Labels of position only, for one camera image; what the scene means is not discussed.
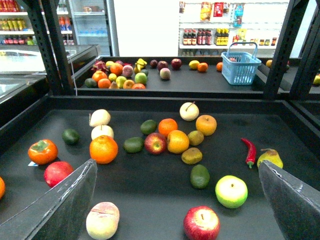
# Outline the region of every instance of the metal post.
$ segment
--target metal post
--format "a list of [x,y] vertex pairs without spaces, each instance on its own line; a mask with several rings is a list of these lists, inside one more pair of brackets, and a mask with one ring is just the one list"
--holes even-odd
[[304,17],[309,0],[290,0],[284,17],[282,29],[275,49],[263,97],[274,100],[278,94],[281,80],[286,72],[292,48]]
[[310,92],[318,69],[320,68],[320,15],[319,8],[316,11],[311,25],[308,39],[302,54],[300,66],[296,72],[290,98],[305,100]]
[[74,86],[71,78],[71,71],[68,66],[67,54],[62,38],[59,19],[57,15],[58,0],[42,0],[42,7],[48,30],[50,32],[50,38],[54,54],[56,56],[56,63],[60,73],[60,80],[63,86],[63,92],[65,95],[73,95],[71,86]]
[[43,64],[46,71],[48,83],[53,95],[62,95],[63,88],[60,82],[59,72],[56,66],[51,43],[47,34],[44,18],[38,1],[17,0],[17,2],[27,11],[34,35],[39,46]]

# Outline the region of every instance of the basket handle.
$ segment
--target basket handle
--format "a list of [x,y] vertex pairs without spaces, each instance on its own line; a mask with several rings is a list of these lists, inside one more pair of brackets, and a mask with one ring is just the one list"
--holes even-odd
[[231,46],[235,45],[235,44],[254,44],[255,45],[255,49],[253,50],[252,56],[254,57],[254,59],[257,58],[258,45],[254,41],[244,41],[244,42],[235,41],[235,42],[231,43],[231,45],[229,46],[228,51],[226,52],[226,57],[227,58],[229,58],[229,51],[230,51]]

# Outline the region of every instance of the lime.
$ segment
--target lime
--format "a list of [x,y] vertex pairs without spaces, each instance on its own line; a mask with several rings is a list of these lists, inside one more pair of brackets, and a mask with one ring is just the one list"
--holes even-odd
[[145,141],[141,137],[135,136],[124,141],[123,149],[129,154],[134,154],[141,152],[144,145]]
[[141,126],[140,130],[144,135],[149,135],[154,133],[157,130],[158,123],[152,119],[144,121]]
[[192,168],[190,181],[194,188],[204,189],[209,184],[209,180],[210,174],[205,166],[198,164]]
[[75,145],[79,142],[80,135],[76,130],[68,128],[63,131],[62,139],[67,145]]
[[84,80],[84,85],[86,85],[87,88],[97,88],[98,84],[93,78],[87,78]]

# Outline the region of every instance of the display table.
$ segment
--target display table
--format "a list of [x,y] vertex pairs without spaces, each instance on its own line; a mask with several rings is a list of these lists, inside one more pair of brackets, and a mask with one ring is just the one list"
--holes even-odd
[[[148,119],[159,122],[173,118],[186,134],[195,130],[195,121],[184,121],[179,115],[180,106],[194,100],[201,115],[212,115],[217,121],[215,133],[198,146],[203,153],[200,164],[210,173],[209,185],[202,190],[192,187],[193,166],[183,163],[181,155],[168,151],[151,155],[145,149],[128,154],[123,149],[126,139],[143,137],[140,125]],[[264,196],[257,166],[249,169],[245,164],[248,149],[241,138],[255,144],[257,157],[260,149],[276,149],[284,170],[320,190],[320,132],[285,101],[43,97],[0,129],[0,176],[6,183],[6,193],[0,200],[0,223],[50,189],[43,177],[46,165],[28,166],[30,145],[51,139],[58,147],[58,159],[76,169],[90,158],[93,128],[89,126],[89,114],[97,109],[111,114],[109,125],[119,149],[113,162],[98,165],[90,207],[100,202],[117,205],[120,220],[112,239],[186,240],[183,219],[187,211],[207,205],[220,219],[219,240],[283,240]],[[79,132],[77,145],[63,142],[62,132],[67,128]],[[225,208],[216,198],[215,185],[225,175],[239,177],[247,185],[248,198],[237,209]],[[79,239],[91,239],[85,226]]]

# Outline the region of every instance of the fruit stem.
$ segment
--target fruit stem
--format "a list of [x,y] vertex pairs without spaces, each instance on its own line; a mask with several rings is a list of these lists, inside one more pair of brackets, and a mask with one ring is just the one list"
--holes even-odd
[[195,101],[194,102],[192,102],[186,109],[185,109],[185,111],[187,111],[188,110],[188,108],[192,105],[192,104],[195,104]]

